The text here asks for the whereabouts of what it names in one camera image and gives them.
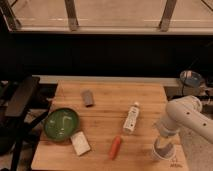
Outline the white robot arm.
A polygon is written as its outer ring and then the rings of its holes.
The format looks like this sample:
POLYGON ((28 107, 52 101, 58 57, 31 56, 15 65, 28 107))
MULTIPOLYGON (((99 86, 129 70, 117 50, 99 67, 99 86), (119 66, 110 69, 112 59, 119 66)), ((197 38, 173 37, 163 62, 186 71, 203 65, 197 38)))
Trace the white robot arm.
POLYGON ((180 126, 193 130, 213 143, 213 120, 201 113, 202 107, 201 101, 192 95, 168 101, 165 114, 156 122, 159 137, 154 146, 158 149, 166 147, 171 142, 170 138, 179 132, 180 126))

